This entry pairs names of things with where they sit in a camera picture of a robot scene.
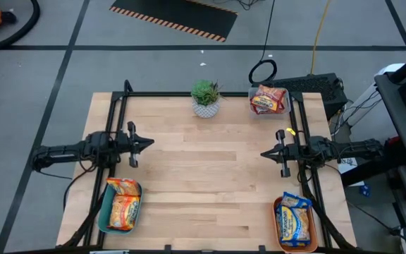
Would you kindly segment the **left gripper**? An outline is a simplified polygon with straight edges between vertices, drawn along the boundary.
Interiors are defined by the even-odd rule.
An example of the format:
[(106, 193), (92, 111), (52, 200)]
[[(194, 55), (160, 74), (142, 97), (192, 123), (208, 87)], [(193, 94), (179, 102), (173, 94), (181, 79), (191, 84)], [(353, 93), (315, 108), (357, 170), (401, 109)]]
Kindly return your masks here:
[(154, 143), (153, 139), (137, 137), (136, 127), (132, 121), (128, 122), (128, 132), (118, 131), (116, 133), (116, 141), (121, 153), (128, 152), (130, 154), (129, 165), (132, 168), (138, 167), (136, 154), (142, 152)]

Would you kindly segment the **teal plastic bin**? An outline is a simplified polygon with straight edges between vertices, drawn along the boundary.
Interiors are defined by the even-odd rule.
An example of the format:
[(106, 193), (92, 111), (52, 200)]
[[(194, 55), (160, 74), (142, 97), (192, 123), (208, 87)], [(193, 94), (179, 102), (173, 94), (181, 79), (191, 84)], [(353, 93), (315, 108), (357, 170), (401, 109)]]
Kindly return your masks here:
[[(111, 210), (112, 210), (112, 203), (113, 199), (116, 195), (116, 190), (112, 186), (108, 186), (105, 190), (105, 194), (103, 195), (101, 209), (99, 211), (99, 218), (97, 220), (97, 225), (100, 231), (107, 233), (107, 234), (117, 234), (117, 235), (126, 235), (131, 233), (136, 225), (129, 230), (119, 230), (119, 229), (112, 229), (109, 228)], [(137, 224), (138, 218), (140, 216), (140, 209), (142, 206), (143, 201), (143, 189), (140, 187), (140, 201), (138, 205), (138, 211), (134, 218), (134, 223)]]

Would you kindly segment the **black striped floor mat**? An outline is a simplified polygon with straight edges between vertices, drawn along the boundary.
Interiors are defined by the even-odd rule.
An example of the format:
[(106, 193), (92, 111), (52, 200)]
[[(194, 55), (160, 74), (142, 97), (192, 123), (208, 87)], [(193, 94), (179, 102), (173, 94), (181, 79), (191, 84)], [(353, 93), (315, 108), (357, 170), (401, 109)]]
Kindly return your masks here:
[(238, 17), (197, 0), (115, 0), (109, 10), (217, 42), (226, 41)]

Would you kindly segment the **white paper sheet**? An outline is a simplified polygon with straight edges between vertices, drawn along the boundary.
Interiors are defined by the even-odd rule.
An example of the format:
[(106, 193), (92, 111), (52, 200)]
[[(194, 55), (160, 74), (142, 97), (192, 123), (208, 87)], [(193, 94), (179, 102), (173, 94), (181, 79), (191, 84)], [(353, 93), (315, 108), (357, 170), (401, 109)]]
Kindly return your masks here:
[(357, 167), (357, 161), (354, 157), (344, 158), (338, 163), (338, 170), (340, 173), (344, 174)]

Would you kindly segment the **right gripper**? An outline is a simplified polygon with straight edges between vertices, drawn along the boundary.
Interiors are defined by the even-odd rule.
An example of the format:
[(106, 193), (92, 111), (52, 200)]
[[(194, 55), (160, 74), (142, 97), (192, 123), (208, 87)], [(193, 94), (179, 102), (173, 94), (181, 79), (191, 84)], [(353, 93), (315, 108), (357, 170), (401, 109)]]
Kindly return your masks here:
[(276, 139), (278, 144), (270, 150), (261, 153), (261, 156), (267, 159), (271, 159), (274, 162), (282, 164), (281, 176), (283, 178), (290, 177), (290, 169), (288, 167), (288, 161), (306, 162), (311, 167), (316, 166), (316, 162), (305, 152), (305, 147), (298, 144), (285, 144), (285, 131), (280, 129), (276, 132)]

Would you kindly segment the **black computer case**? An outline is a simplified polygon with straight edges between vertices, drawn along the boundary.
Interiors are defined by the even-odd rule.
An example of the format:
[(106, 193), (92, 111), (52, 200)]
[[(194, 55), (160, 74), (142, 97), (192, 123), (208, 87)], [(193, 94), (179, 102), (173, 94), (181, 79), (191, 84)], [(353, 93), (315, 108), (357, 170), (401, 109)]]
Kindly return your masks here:
[(328, 120), (347, 103), (343, 81), (335, 73), (270, 80), (263, 83), (253, 83), (252, 87), (258, 87), (259, 85), (284, 87), (289, 92), (320, 93)]

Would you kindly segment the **orange chicken ramen pack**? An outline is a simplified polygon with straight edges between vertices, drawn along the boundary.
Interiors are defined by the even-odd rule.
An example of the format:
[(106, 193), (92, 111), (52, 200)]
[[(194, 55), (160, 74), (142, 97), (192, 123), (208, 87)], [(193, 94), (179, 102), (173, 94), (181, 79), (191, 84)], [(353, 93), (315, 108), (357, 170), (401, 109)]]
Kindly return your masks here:
[(133, 179), (107, 178), (106, 182), (118, 195), (141, 196), (140, 185)]
[(135, 227), (140, 209), (140, 196), (119, 195), (113, 198), (108, 228), (129, 231)]

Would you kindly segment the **black aluminium table frame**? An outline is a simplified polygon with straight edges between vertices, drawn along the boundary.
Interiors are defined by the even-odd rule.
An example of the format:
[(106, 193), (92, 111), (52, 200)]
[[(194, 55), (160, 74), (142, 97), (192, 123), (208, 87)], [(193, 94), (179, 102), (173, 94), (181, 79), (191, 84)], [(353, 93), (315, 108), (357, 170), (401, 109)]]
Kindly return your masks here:
[(272, 205), (284, 192), (298, 194), (298, 167), (291, 176), (260, 154), (276, 144), (277, 130), (290, 117), (257, 116), (247, 95), (224, 96), (210, 119), (195, 115), (189, 95), (134, 92), (125, 120), (154, 144), (130, 167), (121, 157), (115, 175), (138, 181), (143, 189), (140, 216), (126, 235), (101, 234), (91, 243), (128, 250), (267, 250), (280, 248)]

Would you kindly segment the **orange plastic bin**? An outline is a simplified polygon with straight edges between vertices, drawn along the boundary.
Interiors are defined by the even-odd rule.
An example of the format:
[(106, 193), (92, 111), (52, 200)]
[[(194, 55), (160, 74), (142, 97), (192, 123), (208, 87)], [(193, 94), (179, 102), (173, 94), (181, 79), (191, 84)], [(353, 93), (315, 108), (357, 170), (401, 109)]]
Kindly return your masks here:
[(278, 206), (281, 205), (282, 196), (275, 199), (272, 205), (273, 211), (273, 218), (275, 220), (275, 232), (276, 232), (276, 239), (278, 241), (279, 246), (285, 251), (286, 253), (312, 253), (318, 247), (318, 238), (316, 234), (316, 227), (314, 223), (314, 216), (312, 214), (312, 206), (307, 208), (308, 217), (309, 217), (309, 232), (311, 236), (311, 242), (307, 246), (300, 246), (300, 247), (290, 247), (284, 246), (279, 242), (279, 225), (278, 225), (278, 213), (277, 209)]

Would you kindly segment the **blue soy sauce ramen pack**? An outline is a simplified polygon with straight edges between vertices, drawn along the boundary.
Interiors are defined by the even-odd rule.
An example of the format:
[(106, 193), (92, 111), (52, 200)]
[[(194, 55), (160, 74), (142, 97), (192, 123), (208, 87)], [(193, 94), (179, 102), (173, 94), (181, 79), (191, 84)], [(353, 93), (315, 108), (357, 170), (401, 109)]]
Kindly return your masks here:
[(312, 201), (292, 193), (284, 192), (281, 204), (289, 208), (309, 208), (312, 206)]
[(279, 242), (284, 246), (307, 246), (311, 242), (309, 217), (305, 207), (279, 205), (277, 209)]

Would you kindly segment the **potted succulent patterned pot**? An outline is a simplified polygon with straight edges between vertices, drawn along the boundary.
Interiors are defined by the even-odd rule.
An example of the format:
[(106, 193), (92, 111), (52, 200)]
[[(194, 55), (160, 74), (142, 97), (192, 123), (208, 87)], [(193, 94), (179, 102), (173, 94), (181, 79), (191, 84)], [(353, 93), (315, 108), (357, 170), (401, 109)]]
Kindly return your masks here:
[(220, 109), (220, 87), (217, 82), (198, 80), (192, 87), (192, 108), (203, 119), (215, 116)]

